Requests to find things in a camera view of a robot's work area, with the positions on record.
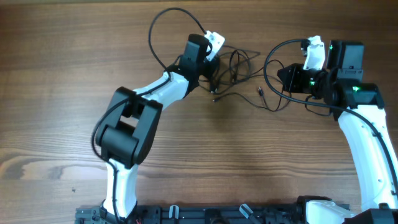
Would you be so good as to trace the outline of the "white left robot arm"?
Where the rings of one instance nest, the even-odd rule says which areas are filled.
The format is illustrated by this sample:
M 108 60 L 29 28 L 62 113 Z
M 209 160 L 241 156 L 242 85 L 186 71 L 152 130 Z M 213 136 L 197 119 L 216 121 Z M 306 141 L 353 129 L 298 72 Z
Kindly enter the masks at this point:
M 114 92 L 91 137 L 108 171 L 106 198 L 99 207 L 107 223 L 133 221 L 137 170 L 152 147 L 161 112 L 194 90 L 200 76 L 211 78 L 224 42 L 216 32 L 191 34 L 178 62 L 165 67 L 158 80 L 143 88 L 120 87 Z

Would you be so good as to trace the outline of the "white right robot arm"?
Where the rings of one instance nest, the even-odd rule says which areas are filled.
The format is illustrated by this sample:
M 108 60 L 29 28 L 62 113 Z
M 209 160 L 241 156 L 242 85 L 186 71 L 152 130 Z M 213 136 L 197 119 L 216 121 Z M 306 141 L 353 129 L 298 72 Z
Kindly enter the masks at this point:
M 325 197 L 300 197 L 304 223 L 397 223 L 397 158 L 386 127 L 385 104 L 377 85 L 362 81 L 364 45 L 319 36 L 300 39 L 303 64 L 277 72 L 282 89 L 323 100 L 349 144 L 361 192 L 354 214 Z

